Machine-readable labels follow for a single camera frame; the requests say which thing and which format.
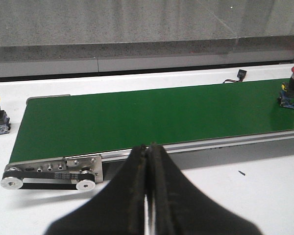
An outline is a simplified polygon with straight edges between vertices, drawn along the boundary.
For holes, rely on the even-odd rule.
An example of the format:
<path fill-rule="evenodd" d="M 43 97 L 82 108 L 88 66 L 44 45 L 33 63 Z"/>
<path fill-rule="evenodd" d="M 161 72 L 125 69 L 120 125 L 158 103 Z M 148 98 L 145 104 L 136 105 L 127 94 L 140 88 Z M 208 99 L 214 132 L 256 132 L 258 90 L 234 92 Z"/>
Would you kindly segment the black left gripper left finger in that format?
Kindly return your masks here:
<path fill-rule="evenodd" d="M 89 202 L 54 221 L 48 235 L 143 235 L 145 146 L 134 147 L 114 178 Z"/>

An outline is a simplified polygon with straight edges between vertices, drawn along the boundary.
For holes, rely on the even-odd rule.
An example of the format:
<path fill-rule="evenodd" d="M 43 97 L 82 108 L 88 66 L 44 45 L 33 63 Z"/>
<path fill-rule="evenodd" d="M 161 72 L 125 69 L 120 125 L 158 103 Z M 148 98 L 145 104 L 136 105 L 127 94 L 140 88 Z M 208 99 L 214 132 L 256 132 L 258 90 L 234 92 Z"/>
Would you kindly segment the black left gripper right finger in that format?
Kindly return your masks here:
<path fill-rule="evenodd" d="M 147 198 L 149 227 L 156 235 L 261 234 L 195 187 L 157 144 L 147 150 Z"/>

